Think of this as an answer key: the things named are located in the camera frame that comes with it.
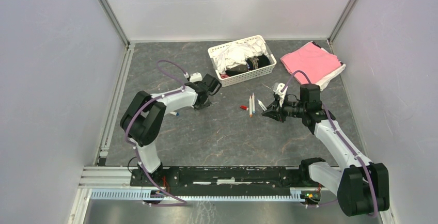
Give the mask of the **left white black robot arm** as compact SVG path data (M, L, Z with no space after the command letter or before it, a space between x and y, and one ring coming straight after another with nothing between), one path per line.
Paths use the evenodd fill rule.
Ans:
M153 94L139 91L135 95L120 121L124 139L133 147L138 159L137 169L132 172L134 179L152 187L161 183L163 164L155 140L164 117L186 107L201 110L210 106L209 97L221 87L212 75L195 73L188 75L187 82L174 90Z

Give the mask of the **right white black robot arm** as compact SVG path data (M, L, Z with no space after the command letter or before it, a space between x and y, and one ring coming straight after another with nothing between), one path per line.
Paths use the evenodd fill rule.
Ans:
M319 183L337 197L347 216L370 215L387 211L390 207L389 173L382 163L374 163L363 154L342 131L335 116L320 98L316 84L300 86L296 101L288 101L287 86L276 83L274 101L262 116L285 122L286 118L299 118L302 124L320 140L335 159L334 169L321 158L305 159L298 173L305 187Z

